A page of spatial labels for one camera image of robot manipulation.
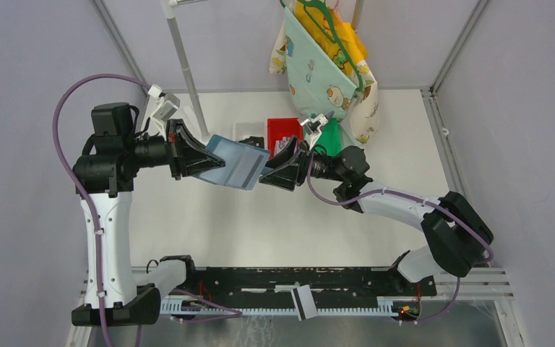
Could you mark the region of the grey card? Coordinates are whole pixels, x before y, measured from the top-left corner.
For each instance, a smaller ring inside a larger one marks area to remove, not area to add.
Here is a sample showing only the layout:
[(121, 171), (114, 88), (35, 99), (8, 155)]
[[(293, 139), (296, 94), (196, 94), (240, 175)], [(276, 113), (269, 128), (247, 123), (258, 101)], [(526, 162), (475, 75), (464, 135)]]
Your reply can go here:
[(230, 188), (252, 190), (268, 161), (270, 152), (256, 147), (240, 147), (225, 160), (226, 179)]

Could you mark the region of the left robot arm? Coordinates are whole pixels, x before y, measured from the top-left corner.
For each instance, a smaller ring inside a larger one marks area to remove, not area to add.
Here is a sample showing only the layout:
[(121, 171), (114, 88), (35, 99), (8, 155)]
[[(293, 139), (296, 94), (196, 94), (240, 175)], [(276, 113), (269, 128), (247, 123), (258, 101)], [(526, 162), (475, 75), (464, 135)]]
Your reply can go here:
[(134, 179), (142, 168), (167, 166), (174, 179), (225, 167), (225, 161), (195, 139), (181, 119), (166, 123), (165, 135), (135, 133), (139, 110), (128, 103), (94, 107), (88, 147), (73, 166), (85, 188), (89, 281), (84, 303), (72, 311), (75, 326), (153, 325), (163, 298), (176, 289), (192, 293), (198, 275), (189, 256), (165, 256), (158, 268), (134, 278), (129, 215)]

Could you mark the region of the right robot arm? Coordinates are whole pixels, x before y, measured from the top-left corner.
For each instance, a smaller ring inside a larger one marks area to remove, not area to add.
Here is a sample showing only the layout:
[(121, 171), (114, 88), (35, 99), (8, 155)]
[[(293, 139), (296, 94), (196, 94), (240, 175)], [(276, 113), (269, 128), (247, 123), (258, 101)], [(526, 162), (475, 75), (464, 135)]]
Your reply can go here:
[(321, 147), (292, 139), (268, 161), (259, 183), (292, 191), (312, 179), (336, 181), (333, 200), (318, 191), (314, 196), (328, 205), (384, 216), (419, 230), (426, 246), (400, 256), (388, 276), (390, 289), (398, 295), (409, 294), (429, 276), (446, 272), (464, 278), (475, 265), (493, 260), (494, 235), (462, 194), (414, 195), (373, 180), (366, 174), (369, 169), (360, 147), (348, 146), (330, 156)]

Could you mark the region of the blue card holder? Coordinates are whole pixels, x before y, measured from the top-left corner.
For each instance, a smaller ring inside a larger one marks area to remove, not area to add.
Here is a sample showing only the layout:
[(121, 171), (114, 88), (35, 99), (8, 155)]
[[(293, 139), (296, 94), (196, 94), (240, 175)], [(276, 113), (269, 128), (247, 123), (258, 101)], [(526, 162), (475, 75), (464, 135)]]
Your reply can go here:
[(206, 149), (222, 158), (225, 166), (203, 173), (197, 173), (195, 178), (215, 185), (252, 190), (269, 160), (270, 151), (235, 142), (214, 134)]

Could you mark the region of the white magnetic stripe card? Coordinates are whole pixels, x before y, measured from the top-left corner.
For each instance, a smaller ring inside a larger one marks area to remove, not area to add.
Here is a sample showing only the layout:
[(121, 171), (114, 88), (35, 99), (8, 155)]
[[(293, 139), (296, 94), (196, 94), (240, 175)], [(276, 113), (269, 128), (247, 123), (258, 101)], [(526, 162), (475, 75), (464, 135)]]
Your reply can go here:
[(291, 289), (291, 296), (299, 321), (308, 320), (319, 315), (318, 309), (309, 285)]

